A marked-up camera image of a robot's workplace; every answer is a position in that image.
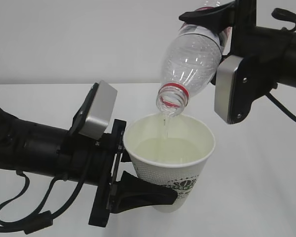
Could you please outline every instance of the black tube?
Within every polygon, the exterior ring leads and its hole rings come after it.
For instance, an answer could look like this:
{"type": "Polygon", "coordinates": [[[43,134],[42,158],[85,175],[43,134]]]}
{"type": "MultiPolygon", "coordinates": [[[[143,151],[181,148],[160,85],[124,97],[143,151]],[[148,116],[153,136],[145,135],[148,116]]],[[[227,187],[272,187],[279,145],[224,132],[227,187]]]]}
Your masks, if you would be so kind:
{"type": "Polygon", "coordinates": [[[260,63],[280,60],[295,33],[265,27],[243,29],[233,35],[232,54],[240,57],[258,55],[260,63]]]}
{"type": "Polygon", "coordinates": [[[286,50],[278,82],[296,88],[296,34],[286,50]]]}
{"type": "MultiPolygon", "coordinates": [[[[0,119],[0,130],[6,131],[7,123],[0,119]]],[[[82,175],[88,151],[95,140],[77,135],[71,153],[64,153],[61,145],[67,130],[34,122],[13,119],[5,139],[0,141],[0,169],[22,170],[25,172],[54,177],[66,173],[68,179],[78,181],[82,175]]],[[[97,185],[104,162],[101,156],[93,156],[86,183],[97,185]]]]}

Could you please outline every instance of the black mount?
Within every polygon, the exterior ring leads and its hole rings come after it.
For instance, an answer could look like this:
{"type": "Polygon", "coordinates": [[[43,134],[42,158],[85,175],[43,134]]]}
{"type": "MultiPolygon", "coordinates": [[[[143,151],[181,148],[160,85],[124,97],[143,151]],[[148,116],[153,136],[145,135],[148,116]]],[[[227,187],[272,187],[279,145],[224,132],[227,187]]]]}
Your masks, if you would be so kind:
{"type": "MultiPolygon", "coordinates": [[[[87,114],[97,88],[94,84],[79,111],[87,114]]],[[[178,194],[172,189],[148,183],[125,171],[121,180],[116,180],[119,163],[130,162],[122,142],[125,121],[115,119],[111,133],[94,140],[79,134],[84,123],[79,114],[67,131],[20,120],[0,110],[0,169],[51,177],[65,174],[68,180],[79,181],[91,156],[85,182],[98,186],[89,219],[92,226],[105,227],[110,213],[174,203],[178,194]]]]}
{"type": "Polygon", "coordinates": [[[272,16],[292,22],[295,27],[291,30],[258,27],[257,0],[236,0],[212,9],[186,12],[179,17],[217,34],[232,27],[230,52],[223,60],[231,55],[244,60],[231,85],[228,123],[243,121],[252,103],[277,88],[277,83],[296,87],[296,14],[276,8],[272,16]]]}

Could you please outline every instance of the paper cup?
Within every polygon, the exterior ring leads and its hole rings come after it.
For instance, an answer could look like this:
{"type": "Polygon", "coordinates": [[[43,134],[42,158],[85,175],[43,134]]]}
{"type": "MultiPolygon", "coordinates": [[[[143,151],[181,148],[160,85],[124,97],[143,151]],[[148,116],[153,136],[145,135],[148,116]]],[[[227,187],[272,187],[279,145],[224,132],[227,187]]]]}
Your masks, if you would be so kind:
{"type": "Polygon", "coordinates": [[[163,185],[178,192],[173,205],[154,206],[162,212],[172,212],[185,202],[197,181],[207,159],[215,149],[215,137],[201,121],[186,115],[171,118],[168,138],[185,139],[199,150],[199,157],[189,163],[161,163],[136,154],[138,146],[151,138],[158,138],[164,126],[162,114],[149,115],[127,126],[123,141],[138,178],[153,184],[163,185]]]}

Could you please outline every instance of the clear plastic bottle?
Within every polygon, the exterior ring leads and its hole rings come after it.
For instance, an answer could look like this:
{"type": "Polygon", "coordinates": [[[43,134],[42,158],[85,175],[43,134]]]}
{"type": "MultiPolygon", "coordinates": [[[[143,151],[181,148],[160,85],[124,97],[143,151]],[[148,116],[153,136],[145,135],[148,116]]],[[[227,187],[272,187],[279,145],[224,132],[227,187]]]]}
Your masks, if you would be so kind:
{"type": "MultiPolygon", "coordinates": [[[[221,2],[206,0],[204,7],[219,6],[221,2]]],[[[185,109],[189,99],[202,91],[212,80],[221,62],[229,29],[217,35],[212,31],[183,24],[179,36],[169,45],[161,69],[161,88],[156,105],[169,116],[185,109]]]]}

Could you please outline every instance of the cup logo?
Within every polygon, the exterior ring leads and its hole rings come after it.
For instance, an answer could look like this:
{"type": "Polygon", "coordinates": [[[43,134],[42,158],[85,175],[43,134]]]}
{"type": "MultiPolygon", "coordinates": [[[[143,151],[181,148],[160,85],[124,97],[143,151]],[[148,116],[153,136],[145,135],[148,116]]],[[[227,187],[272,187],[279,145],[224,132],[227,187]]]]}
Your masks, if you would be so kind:
{"type": "Polygon", "coordinates": [[[163,185],[166,188],[174,189],[178,192],[178,198],[185,198],[191,192],[194,184],[197,181],[199,175],[187,177],[184,179],[170,180],[167,184],[163,185]]]}

